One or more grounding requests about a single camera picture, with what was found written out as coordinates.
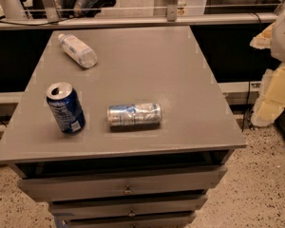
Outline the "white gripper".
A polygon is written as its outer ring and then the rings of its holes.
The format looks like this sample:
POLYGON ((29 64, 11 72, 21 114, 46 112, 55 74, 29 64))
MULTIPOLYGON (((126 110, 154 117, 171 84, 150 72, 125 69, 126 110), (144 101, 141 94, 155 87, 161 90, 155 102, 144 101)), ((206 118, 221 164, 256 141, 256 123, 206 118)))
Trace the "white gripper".
POLYGON ((256 49, 271 48, 271 55, 284 62, 276 70, 267 69, 262 77, 251 123, 257 127, 272 124, 285 109, 285 10, 275 23, 265 28, 250 42, 256 49))

